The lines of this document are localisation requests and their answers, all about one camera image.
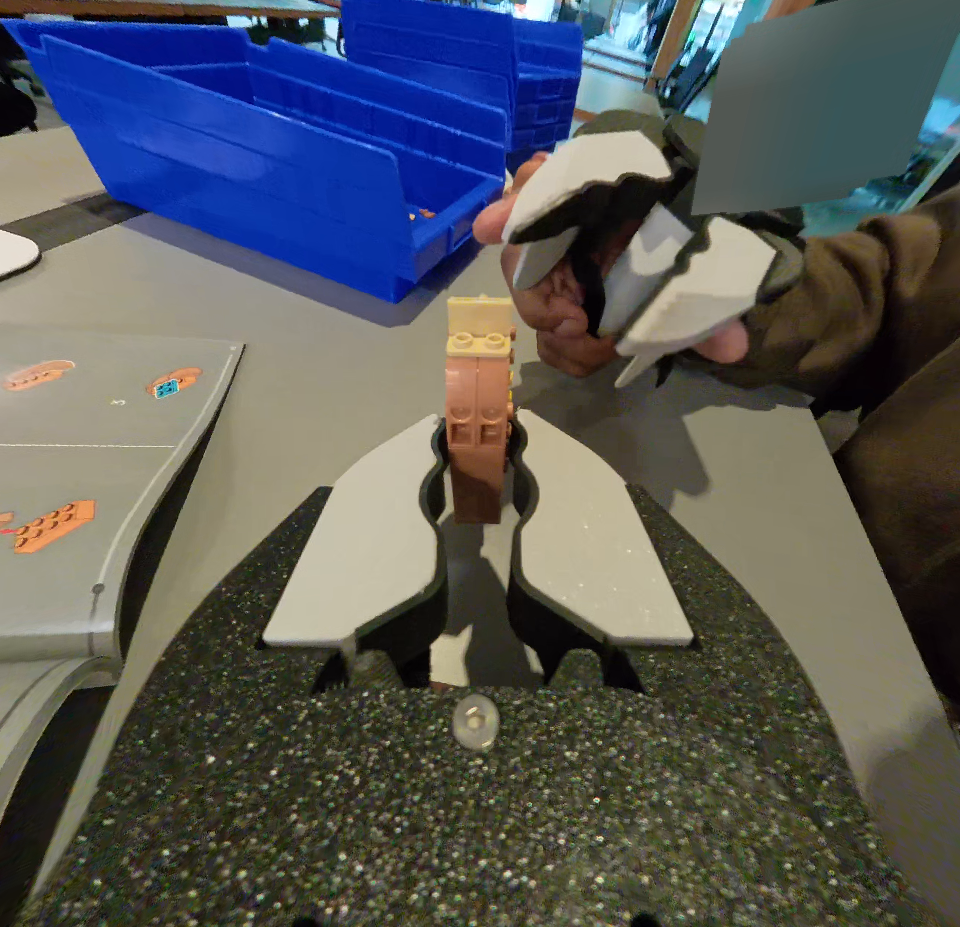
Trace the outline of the grey instruction booklet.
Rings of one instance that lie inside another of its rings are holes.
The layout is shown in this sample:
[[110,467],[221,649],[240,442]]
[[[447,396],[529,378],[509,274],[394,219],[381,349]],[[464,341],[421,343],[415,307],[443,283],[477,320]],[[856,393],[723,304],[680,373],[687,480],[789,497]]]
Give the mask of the grey instruction booklet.
[[244,350],[2,325],[3,811],[71,693],[119,681],[131,563]]

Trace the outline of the wooden support column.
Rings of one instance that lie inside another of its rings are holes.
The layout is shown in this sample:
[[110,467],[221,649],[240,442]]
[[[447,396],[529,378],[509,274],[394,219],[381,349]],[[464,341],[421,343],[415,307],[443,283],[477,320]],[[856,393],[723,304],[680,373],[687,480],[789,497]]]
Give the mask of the wooden support column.
[[644,90],[653,95],[669,75],[687,43],[693,22],[693,14],[701,0],[677,0],[670,14],[669,23],[658,47],[654,61],[646,76]]

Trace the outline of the person's brown hoodie torso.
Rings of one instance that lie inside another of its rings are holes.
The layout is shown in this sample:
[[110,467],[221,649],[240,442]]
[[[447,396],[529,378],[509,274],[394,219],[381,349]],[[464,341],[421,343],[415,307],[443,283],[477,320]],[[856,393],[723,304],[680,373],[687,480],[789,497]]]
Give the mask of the person's brown hoodie torso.
[[857,409],[837,465],[948,714],[958,717],[958,340],[902,357],[871,345],[824,391]]

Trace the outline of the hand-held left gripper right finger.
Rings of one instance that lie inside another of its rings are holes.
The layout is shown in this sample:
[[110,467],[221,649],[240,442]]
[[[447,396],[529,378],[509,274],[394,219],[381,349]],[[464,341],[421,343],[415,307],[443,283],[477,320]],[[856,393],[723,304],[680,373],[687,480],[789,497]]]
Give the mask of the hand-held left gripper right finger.
[[509,622],[545,684],[586,652],[602,685],[640,689],[628,652],[688,651],[694,631],[628,485],[530,409],[510,438]]

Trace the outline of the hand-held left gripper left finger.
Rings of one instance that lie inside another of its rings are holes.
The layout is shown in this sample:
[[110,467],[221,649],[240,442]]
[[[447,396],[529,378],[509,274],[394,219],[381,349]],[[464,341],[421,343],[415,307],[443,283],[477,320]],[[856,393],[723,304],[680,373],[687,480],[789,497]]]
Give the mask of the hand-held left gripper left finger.
[[276,652],[326,652],[351,678],[426,689],[449,619],[440,521],[446,429],[429,414],[354,462],[334,483],[263,634]]

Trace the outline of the brown and tan brick model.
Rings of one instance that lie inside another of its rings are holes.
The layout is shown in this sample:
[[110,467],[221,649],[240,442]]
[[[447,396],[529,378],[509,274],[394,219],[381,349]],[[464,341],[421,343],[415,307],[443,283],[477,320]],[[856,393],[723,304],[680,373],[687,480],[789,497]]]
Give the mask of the brown and tan brick model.
[[517,329],[511,300],[447,300],[445,428],[454,517],[498,525],[514,420]]

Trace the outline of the person's right forearm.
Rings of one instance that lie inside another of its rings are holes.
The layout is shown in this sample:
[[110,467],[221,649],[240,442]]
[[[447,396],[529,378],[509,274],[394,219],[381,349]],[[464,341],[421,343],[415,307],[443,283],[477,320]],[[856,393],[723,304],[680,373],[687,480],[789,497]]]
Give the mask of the person's right forearm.
[[907,213],[812,237],[803,262],[794,285],[744,316],[746,356],[704,360],[709,373],[868,415],[957,344],[958,186]]

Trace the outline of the white monitor stand base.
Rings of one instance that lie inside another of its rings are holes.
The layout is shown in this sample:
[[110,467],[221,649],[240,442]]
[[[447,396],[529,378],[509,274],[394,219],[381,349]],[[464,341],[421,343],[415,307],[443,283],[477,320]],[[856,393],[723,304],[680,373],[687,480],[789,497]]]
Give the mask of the white monitor stand base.
[[2,229],[0,242],[1,281],[30,271],[42,260],[42,249],[30,237]]

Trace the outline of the person's right hand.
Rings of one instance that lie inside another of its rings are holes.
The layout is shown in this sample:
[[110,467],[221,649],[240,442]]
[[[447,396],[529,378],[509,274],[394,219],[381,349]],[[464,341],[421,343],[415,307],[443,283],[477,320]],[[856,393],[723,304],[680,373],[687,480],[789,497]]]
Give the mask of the person's right hand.
[[[510,219],[522,188],[534,177],[550,155],[534,154],[516,172],[509,189],[482,213],[473,225],[474,239],[485,247],[503,243],[503,231]],[[640,220],[621,224],[620,230],[607,233],[592,253],[593,261],[606,276],[628,248],[642,226]],[[589,319],[582,309],[585,290],[573,273],[571,261],[564,259],[535,286],[517,291],[513,287],[520,248],[505,246],[500,263],[518,317],[536,333],[537,352],[549,367],[575,378],[587,378],[618,359],[618,339],[589,335]],[[707,361],[733,365],[749,351],[747,328],[732,321],[709,336],[693,351]]]

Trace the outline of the grey desk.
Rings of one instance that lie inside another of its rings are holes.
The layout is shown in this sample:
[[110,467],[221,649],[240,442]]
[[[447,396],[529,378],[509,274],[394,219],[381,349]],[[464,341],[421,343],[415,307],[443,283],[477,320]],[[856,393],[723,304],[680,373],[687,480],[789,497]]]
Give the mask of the grey desk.
[[[2,323],[246,344],[150,587],[130,657],[39,875],[81,823],[124,717],[174,634],[298,502],[438,410],[446,300],[397,306],[145,214],[53,244],[102,192],[67,127],[2,139],[2,225],[44,259],[2,285]],[[616,392],[535,363],[516,402],[668,509],[776,623],[825,703],[897,864],[958,925],[958,745],[803,398],[676,372]]]

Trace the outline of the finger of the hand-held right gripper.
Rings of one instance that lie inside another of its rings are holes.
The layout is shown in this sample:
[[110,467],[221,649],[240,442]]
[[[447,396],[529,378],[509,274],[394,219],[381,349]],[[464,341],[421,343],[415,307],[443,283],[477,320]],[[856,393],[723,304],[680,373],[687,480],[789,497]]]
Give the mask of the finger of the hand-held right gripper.
[[550,154],[523,185],[503,239],[525,246],[578,234],[602,221],[623,191],[656,203],[674,177],[665,154],[641,131],[578,136]]
[[778,251],[766,238],[721,216],[685,247],[665,286],[622,334],[623,357],[660,359],[701,344],[757,300]]

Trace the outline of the large blue plastic bin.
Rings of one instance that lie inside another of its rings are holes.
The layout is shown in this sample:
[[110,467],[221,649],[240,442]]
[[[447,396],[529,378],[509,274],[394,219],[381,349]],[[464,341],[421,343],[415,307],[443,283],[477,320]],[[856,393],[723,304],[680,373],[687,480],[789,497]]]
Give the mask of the large blue plastic bin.
[[504,113],[453,93],[226,26],[4,27],[114,200],[368,297],[401,302],[503,188]]

